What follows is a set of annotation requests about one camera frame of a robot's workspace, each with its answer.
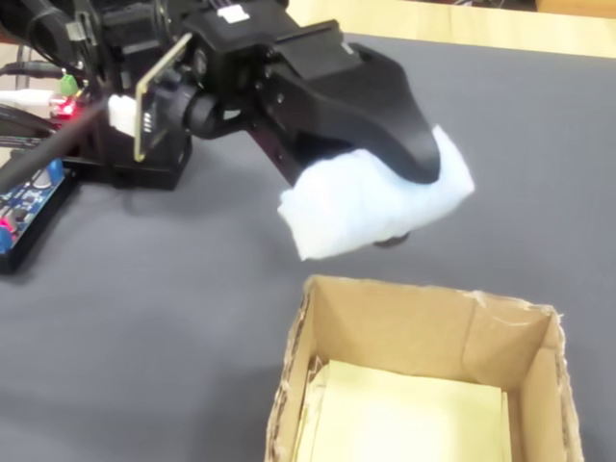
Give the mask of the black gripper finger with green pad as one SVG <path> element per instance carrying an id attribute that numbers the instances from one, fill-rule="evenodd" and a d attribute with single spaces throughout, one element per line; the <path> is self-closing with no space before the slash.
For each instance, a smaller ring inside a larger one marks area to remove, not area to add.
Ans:
<path id="1" fill-rule="evenodd" d="M 310 165 L 347 150 L 345 141 L 293 126 L 299 106 L 294 106 L 290 118 L 279 114 L 278 108 L 292 102 L 302 85 L 288 65 L 270 64 L 258 76 L 252 93 L 248 133 L 290 185 Z"/>
<path id="2" fill-rule="evenodd" d="M 403 67 L 360 43 L 350 49 L 353 66 L 311 79 L 282 73 L 282 125 L 300 164 L 365 149 L 405 180 L 436 182 L 439 148 Z"/>

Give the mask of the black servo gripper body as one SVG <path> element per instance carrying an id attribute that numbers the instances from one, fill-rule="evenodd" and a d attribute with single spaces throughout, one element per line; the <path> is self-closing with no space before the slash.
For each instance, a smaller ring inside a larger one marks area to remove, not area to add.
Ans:
<path id="1" fill-rule="evenodd" d="M 185 105 L 184 125 L 206 140 L 248 133 L 253 86 L 265 66 L 286 64 L 303 79 L 347 67 L 337 21 L 300 26 L 283 8 L 196 11 L 185 17 L 184 30 L 192 34 L 197 88 Z"/>

